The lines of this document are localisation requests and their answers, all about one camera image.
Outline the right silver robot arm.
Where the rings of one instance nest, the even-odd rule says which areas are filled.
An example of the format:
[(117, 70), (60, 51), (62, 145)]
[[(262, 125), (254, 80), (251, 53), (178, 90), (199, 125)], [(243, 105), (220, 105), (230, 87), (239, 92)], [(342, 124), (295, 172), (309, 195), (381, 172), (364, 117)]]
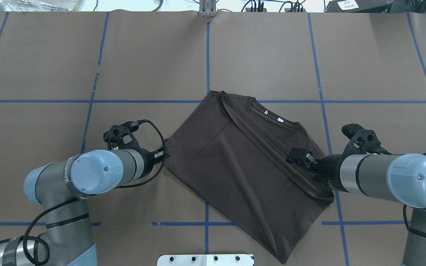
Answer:
[(286, 162), (335, 191), (401, 203), (408, 232), (401, 265), (426, 266), (426, 155), (343, 153), (318, 159), (308, 149), (293, 148)]

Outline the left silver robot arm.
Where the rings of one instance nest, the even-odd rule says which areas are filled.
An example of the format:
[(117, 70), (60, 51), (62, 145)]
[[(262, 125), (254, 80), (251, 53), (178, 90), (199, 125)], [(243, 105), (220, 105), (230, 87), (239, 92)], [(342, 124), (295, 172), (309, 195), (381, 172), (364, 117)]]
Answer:
[(96, 266), (87, 200), (147, 176), (166, 149), (93, 150), (32, 170), (26, 197), (43, 207), (22, 236), (0, 241), (0, 266)]

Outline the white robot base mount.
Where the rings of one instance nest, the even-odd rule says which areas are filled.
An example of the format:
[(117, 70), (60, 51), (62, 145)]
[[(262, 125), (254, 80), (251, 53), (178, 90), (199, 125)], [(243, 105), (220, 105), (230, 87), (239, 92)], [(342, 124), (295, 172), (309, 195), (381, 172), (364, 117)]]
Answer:
[(250, 254), (187, 254), (162, 255), (157, 266), (254, 266)]

